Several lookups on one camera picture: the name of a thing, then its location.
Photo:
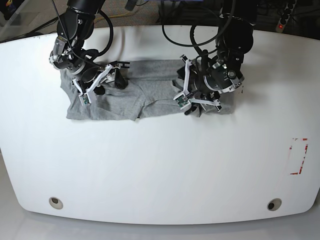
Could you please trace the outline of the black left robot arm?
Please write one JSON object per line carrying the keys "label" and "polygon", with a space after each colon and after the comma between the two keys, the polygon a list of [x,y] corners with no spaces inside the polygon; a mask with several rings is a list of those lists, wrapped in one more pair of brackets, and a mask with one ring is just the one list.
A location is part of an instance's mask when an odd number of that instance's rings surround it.
{"label": "black left robot arm", "polygon": [[184,66],[177,71],[183,80],[182,91],[174,100],[186,116],[200,117],[204,113],[231,114],[235,108],[235,92],[245,79],[241,72],[245,54],[253,47],[253,31],[257,21],[255,0],[225,0],[219,14],[217,34],[207,43],[215,49],[201,49],[197,43],[194,23],[189,31],[190,44],[197,57],[180,58]]}

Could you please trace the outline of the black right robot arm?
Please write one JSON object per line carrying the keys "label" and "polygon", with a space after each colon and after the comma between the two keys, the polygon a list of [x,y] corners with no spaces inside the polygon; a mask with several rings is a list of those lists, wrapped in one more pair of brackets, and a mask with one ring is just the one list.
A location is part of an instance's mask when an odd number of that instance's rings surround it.
{"label": "black right robot arm", "polygon": [[[71,83],[81,95],[88,92],[103,95],[102,83],[105,81],[113,82],[120,90],[128,86],[128,81],[121,75],[119,61],[106,66],[95,61],[107,53],[114,40],[113,24],[102,11],[103,4],[102,0],[69,0],[66,11],[57,15],[57,37],[49,61],[56,69],[71,75]],[[85,40],[94,31],[96,14],[100,14],[109,27],[109,39],[102,51],[83,48]]]}

